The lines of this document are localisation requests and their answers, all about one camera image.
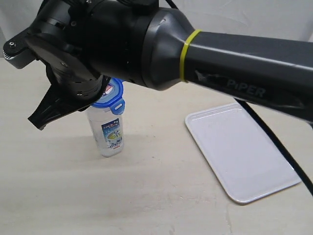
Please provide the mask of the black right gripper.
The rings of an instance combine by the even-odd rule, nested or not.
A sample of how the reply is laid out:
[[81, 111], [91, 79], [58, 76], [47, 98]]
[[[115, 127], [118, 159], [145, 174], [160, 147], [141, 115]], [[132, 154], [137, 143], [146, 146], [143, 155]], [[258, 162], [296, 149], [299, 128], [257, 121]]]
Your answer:
[[84, 79], [55, 68], [47, 62], [45, 69], [50, 87], [37, 109], [28, 118], [39, 130], [43, 130], [52, 121], [89, 107], [102, 96], [110, 80], [103, 75]]

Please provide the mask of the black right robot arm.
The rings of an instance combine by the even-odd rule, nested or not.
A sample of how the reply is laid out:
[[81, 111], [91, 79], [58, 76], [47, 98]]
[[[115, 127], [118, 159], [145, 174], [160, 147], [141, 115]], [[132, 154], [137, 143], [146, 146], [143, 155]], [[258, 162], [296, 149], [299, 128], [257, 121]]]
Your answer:
[[204, 32], [156, 0], [45, 0], [25, 41], [51, 83], [29, 117], [38, 129], [88, 108], [111, 78], [191, 82], [313, 122], [309, 42]]

